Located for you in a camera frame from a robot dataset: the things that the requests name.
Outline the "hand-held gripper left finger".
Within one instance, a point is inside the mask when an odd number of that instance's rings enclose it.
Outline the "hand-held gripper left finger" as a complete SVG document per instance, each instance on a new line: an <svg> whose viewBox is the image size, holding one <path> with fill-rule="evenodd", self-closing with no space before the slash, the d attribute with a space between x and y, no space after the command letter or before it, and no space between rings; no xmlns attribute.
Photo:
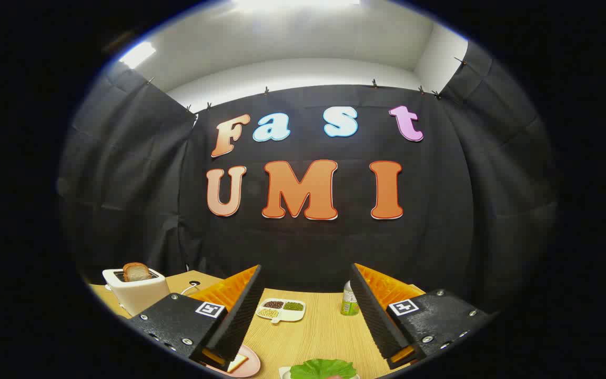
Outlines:
<svg viewBox="0 0 606 379"><path fill-rule="evenodd" d="M256 265L187 295L171 293L127 320L181 359L228 369L245 340L265 284Z"/></svg>

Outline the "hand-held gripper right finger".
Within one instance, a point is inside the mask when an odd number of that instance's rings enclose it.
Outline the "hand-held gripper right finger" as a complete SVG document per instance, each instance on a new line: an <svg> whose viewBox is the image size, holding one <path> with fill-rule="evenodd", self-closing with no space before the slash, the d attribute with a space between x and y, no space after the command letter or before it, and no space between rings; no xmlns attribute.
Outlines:
<svg viewBox="0 0 606 379"><path fill-rule="evenodd" d="M390 369L443 354L492 320L451 291L424 292L358 263L351 265L350 286Z"/></svg>

